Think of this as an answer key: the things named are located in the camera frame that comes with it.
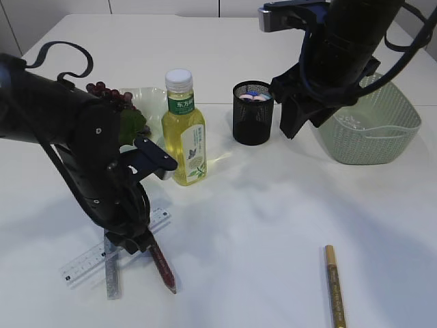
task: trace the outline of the plate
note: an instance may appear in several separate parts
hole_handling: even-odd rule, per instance
[[[132,103],[143,114],[152,132],[149,139],[165,149],[161,119],[168,110],[166,91],[157,87],[121,88],[119,90],[121,93],[132,93]]]

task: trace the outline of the gold pen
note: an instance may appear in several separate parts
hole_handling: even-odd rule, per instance
[[[327,245],[325,247],[326,271],[328,273],[328,285],[330,306],[333,313],[334,328],[346,328],[346,319],[344,317],[343,300],[341,299],[339,272],[335,260],[334,247]]]

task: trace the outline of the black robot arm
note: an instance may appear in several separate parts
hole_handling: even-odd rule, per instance
[[[404,56],[380,80],[360,87],[361,79],[378,68],[373,52],[401,7],[425,20],[404,0],[293,0],[266,3],[259,9],[262,31],[305,30],[299,62],[270,85],[273,98],[282,104],[281,130],[288,138],[307,120],[319,127],[342,106],[354,105],[387,84],[429,43],[437,8],[411,46],[395,46],[385,38],[391,49],[405,52]]]
[[[83,74],[63,72],[52,81],[26,71],[41,65],[48,49],[58,43],[86,55]],[[1,54],[0,137],[41,144],[82,209],[108,230],[108,239],[131,254],[145,251],[153,236],[148,229],[149,200],[139,181],[152,173],[166,178],[178,164],[143,137],[135,140],[137,149],[120,154],[119,111],[64,79],[86,77],[91,70],[91,55],[69,42],[44,45],[31,66]]]

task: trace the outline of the light green basket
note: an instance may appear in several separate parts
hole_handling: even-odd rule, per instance
[[[361,81],[365,87],[381,74]],[[421,126],[421,118],[393,84],[362,97],[352,107],[343,107],[320,128],[331,156],[353,165],[385,164],[395,160]]]

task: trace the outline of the black mesh pen holder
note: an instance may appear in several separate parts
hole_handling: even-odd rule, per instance
[[[269,95],[268,88],[269,84],[261,81],[245,81],[234,87],[232,135],[241,144],[256,146],[270,138],[273,98],[264,101],[240,99],[241,96],[251,92]]]

